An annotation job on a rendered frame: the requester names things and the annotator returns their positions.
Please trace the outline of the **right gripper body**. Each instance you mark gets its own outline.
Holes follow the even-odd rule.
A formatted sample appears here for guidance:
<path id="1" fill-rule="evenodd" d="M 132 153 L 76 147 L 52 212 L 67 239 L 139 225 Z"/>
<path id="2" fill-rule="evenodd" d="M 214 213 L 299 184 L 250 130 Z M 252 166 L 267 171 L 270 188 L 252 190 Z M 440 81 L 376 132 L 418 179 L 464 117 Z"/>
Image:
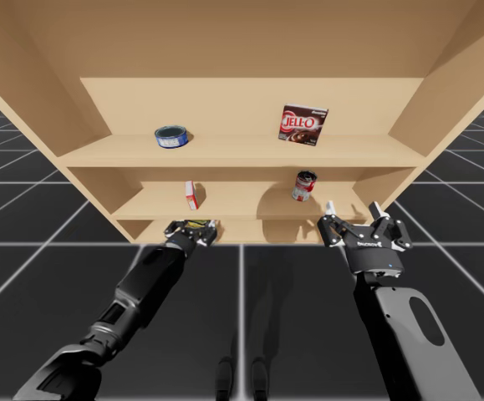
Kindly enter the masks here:
<path id="1" fill-rule="evenodd" d="M 389 224 L 351 225 L 343 235 L 345 253 L 352 274 L 372 273 L 377 277 L 398 277 L 404 266 L 398 256 L 399 237 Z"/>

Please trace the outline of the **blue flat can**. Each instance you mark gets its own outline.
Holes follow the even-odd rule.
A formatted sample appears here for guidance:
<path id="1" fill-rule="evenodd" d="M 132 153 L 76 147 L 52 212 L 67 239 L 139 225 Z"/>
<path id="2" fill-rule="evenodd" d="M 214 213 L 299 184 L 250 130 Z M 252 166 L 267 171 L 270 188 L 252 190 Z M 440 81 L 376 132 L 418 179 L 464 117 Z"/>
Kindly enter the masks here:
<path id="1" fill-rule="evenodd" d="M 155 131 L 158 145 L 164 149 L 175 149 L 186 145 L 189 140 L 186 128 L 179 125 L 167 125 Z"/>

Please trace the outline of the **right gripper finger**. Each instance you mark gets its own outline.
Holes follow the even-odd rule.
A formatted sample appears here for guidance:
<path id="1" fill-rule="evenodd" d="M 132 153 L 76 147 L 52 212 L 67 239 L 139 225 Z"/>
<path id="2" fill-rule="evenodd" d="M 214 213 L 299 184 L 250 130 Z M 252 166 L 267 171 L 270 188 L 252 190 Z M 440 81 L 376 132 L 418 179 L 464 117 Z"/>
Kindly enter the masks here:
<path id="1" fill-rule="evenodd" d="M 347 221 L 337 217 L 334 203 L 329 200 L 325 206 L 325 214 L 318 220 L 317 227 L 321 239 L 326 247 L 339 245 L 343 236 L 350 229 Z"/>
<path id="2" fill-rule="evenodd" d="M 369 212 L 374 221 L 370 225 L 373 231 L 370 238 L 381 243 L 382 247 L 394 251 L 406 251 L 413 248 L 412 240 L 402 220 L 396 220 L 383 211 L 377 201 L 369 204 Z"/>

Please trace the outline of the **red carton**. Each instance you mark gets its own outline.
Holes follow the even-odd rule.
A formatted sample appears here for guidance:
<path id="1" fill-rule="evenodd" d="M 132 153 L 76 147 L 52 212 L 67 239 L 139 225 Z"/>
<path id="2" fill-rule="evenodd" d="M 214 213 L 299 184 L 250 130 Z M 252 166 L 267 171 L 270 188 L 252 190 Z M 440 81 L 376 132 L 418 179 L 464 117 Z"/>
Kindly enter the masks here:
<path id="1" fill-rule="evenodd" d="M 197 199 L 196 187 L 193 180 L 188 180 L 185 183 L 185 196 L 190 209 L 192 211 L 197 210 L 199 208 L 199 202 Z"/>

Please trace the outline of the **brown carton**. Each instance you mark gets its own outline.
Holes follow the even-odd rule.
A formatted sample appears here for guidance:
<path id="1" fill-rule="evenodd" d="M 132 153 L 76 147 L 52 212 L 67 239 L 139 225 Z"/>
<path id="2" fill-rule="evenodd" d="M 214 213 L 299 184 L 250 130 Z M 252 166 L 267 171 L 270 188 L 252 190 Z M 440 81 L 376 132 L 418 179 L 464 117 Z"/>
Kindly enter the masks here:
<path id="1" fill-rule="evenodd" d="M 301 145 L 315 146 L 328 113 L 328 109 L 285 104 L 278 138 Z"/>

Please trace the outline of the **pale wooden shelf unit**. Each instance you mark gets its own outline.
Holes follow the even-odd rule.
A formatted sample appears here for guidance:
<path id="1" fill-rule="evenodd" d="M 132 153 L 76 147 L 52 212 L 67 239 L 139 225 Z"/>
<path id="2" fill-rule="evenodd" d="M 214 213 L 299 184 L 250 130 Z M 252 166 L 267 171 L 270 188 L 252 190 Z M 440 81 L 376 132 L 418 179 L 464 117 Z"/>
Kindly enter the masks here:
<path id="1" fill-rule="evenodd" d="M 329 110 L 315 146 L 285 104 Z M 483 109 L 484 0 L 0 0 L 0 110 L 133 243 L 317 243 L 328 201 L 368 222 Z"/>

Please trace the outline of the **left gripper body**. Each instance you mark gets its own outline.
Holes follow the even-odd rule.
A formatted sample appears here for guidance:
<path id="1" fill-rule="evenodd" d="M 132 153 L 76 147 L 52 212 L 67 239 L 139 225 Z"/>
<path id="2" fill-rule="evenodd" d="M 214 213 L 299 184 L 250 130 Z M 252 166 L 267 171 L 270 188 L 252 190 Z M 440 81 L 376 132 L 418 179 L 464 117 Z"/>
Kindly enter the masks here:
<path id="1" fill-rule="evenodd" d="M 200 233 L 197 230 L 181 230 L 169 235 L 166 239 L 166 246 L 176 248 L 184 253 L 192 253 L 197 242 L 200 239 Z"/>

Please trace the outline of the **red and white can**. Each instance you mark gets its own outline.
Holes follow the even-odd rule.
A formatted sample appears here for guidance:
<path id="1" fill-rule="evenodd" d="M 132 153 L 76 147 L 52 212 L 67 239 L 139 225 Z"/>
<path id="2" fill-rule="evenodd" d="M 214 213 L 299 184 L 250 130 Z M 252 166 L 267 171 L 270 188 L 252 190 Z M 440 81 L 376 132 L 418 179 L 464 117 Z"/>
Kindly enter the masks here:
<path id="1" fill-rule="evenodd" d="M 307 201 L 312 194 L 317 179 L 317 175 L 311 170 L 299 171 L 293 187 L 292 198 L 296 201 Z"/>

